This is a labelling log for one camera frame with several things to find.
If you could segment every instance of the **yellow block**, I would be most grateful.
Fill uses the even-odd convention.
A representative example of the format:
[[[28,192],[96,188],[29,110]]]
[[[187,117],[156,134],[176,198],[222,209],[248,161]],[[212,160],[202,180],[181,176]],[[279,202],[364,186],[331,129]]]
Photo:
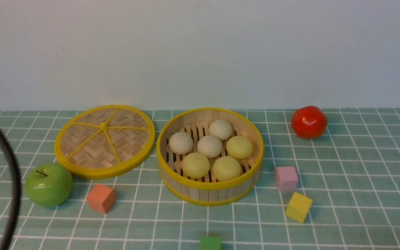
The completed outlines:
[[[289,201],[285,215],[303,223],[311,208],[311,204],[313,203],[312,201],[312,199],[295,192]]]

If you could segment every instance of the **black cable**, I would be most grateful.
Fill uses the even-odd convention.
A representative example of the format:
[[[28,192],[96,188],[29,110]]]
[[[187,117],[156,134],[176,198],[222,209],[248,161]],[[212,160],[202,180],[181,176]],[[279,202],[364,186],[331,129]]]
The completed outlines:
[[[18,222],[19,209],[21,207],[21,174],[19,172],[18,160],[15,157],[15,153],[11,148],[7,138],[0,130],[0,147],[4,153],[8,166],[10,168],[11,180],[12,180],[12,201],[10,208],[10,215],[8,218],[6,230],[0,245],[0,250],[8,250],[13,238],[13,234],[16,229],[16,223]]]

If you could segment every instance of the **tomato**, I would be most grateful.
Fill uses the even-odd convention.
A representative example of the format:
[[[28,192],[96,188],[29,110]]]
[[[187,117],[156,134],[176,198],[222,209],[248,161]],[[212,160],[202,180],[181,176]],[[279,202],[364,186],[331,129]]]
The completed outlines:
[[[327,129],[328,119],[316,106],[297,109],[292,115],[291,126],[295,134],[302,139],[321,137]]]

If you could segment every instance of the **wooden block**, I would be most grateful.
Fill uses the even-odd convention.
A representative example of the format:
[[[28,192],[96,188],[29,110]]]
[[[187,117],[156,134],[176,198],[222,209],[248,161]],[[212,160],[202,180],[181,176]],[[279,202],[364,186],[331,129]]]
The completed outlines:
[[[280,191],[297,188],[299,178],[294,166],[276,167],[276,185]]]
[[[293,220],[303,223],[311,208],[311,204],[313,203],[312,201],[312,199],[294,192],[288,203],[288,207],[286,208],[285,215]]]
[[[221,250],[222,239],[219,237],[202,236],[200,240],[200,250]]]
[[[104,185],[97,184],[86,197],[86,200],[90,208],[107,214],[116,201],[115,191]]]

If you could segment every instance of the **bamboo steamer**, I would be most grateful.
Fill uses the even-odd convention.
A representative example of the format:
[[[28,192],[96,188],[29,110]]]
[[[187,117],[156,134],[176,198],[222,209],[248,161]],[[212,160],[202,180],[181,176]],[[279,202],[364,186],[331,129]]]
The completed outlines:
[[[71,119],[58,133],[57,161],[85,179],[106,179],[141,164],[154,146],[155,128],[142,111],[101,106]]]
[[[197,142],[209,134],[208,127],[214,120],[226,120],[233,128],[233,135],[248,138],[253,144],[252,155],[238,160],[241,165],[240,176],[225,182],[219,182],[211,170],[202,178],[193,179],[183,173],[181,163],[191,152],[198,152]],[[177,132],[186,132],[194,140],[194,147],[186,155],[177,155],[169,148],[169,139]],[[211,168],[214,161],[227,152],[224,147],[221,154],[210,159]],[[226,109],[203,108],[179,114],[170,120],[162,129],[157,139],[158,169],[165,186],[180,199],[200,206],[221,206],[229,204],[247,195],[260,177],[264,154],[262,136],[257,128],[245,117]]]

